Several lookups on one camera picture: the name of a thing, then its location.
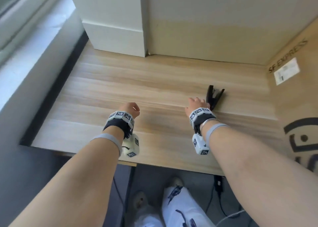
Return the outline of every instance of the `black cable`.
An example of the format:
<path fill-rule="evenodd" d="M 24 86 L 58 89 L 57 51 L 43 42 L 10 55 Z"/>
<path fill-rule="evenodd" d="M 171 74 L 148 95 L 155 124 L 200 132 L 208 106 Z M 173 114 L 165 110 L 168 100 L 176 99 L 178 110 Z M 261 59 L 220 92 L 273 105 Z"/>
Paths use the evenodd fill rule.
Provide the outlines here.
<path fill-rule="evenodd" d="M 252 219 L 252 217 L 251 217 L 250 221 L 249 221 L 248 224 L 247 224 L 247 227 L 251 227 L 251 226 L 252 226 L 252 223 L 253 223 L 253 219 Z"/>
<path fill-rule="evenodd" d="M 220 208 L 221 208 L 223 214 L 224 214 L 226 217 L 229 217 L 229 216 L 224 212 L 224 210 L 223 210 L 223 207 L 222 207 L 222 204 L 221 204 L 221 195 L 219 195 L 219 203 L 220 203 Z M 240 217 L 240 215 L 241 215 L 241 213 L 238 213 L 237 215 L 231 216 L 231 217 L 229 217 L 229 218 L 230 218 L 230 219 L 236 219 L 236 218 Z"/>
<path fill-rule="evenodd" d="M 209 209 L 209 207 L 210 207 L 210 205 L 211 205 L 212 198 L 213 198 L 213 191 L 214 191 L 214 185 L 213 185 L 213 187 L 212 187 L 210 201 L 209 201 L 209 203 L 208 203 L 208 206 L 206 207 L 205 213 L 208 212 L 208 209 Z"/>
<path fill-rule="evenodd" d="M 121 195 L 120 195 L 120 193 L 119 193 L 119 190 L 118 190 L 118 188 L 117 188 L 117 184 L 116 184 L 116 181 L 115 181 L 115 177 L 113 177 L 113 181 L 114 181 L 114 185 L 115 185 L 116 191 L 117 191 L 117 193 L 118 193 L 118 197 L 120 198 L 120 202 L 121 202 L 121 204 L 122 204 L 122 207 L 123 207 L 123 209 L 125 209 L 125 204 L 124 204 L 124 201 L 122 200 Z"/>

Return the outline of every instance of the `brown cardboard box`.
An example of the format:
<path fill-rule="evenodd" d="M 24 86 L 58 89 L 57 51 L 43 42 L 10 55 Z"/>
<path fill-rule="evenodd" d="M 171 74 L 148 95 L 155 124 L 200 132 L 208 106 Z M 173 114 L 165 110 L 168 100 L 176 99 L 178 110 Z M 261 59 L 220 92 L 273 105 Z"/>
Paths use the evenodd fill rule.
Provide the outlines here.
<path fill-rule="evenodd" d="M 318 174 L 318 19 L 271 60 L 267 79 L 295 161 Z"/>

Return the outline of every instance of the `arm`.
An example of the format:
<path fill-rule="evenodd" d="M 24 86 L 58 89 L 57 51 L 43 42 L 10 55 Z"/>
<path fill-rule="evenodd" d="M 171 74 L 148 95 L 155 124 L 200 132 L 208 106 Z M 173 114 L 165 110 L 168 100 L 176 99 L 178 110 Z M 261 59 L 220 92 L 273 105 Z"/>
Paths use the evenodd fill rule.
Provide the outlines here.
<path fill-rule="evenodd" d="M 187 116 L 206 107 L 198 98 L 190 98 L 189 103 Z M 207 122 L 202 128 L 203 137 L 217 123 Z M 314 173 L 229 127 L 217 128 L 208 141 L 235 196 L 258 225 L 317 225 L 318 178 Z"/>
<path fill-rule="evenodd" d="M 120 108 L 134 118 L 136 103 Z M 110 126 L 103 133 L 120 143 L 124 132 Z M 110 140 L 97 138 L 72 157 L 12 222 L 10 227 L 102 226 L 118 161 L 118 147 Z"/>

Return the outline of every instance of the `wooden desk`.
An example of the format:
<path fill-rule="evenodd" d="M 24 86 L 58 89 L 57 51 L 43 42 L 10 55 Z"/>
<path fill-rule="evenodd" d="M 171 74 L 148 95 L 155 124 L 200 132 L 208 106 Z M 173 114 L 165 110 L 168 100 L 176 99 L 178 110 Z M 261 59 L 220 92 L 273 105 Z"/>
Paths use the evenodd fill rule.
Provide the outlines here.
<path fill-rule="evenodd" d="M 32 146 L 77 153 L 99 134 L 110 113 L 135 101 L 140 154 L 121 161 L 222 175 L 213 155 L 197 155 L 184 113 L 188 97 L 205 98 L 208 86 L 225 88 L 215 113 L 286 154 L 269 102 L 264 66 L 178 58 L 121 55 L 90 42 L 66 81 Z"/>

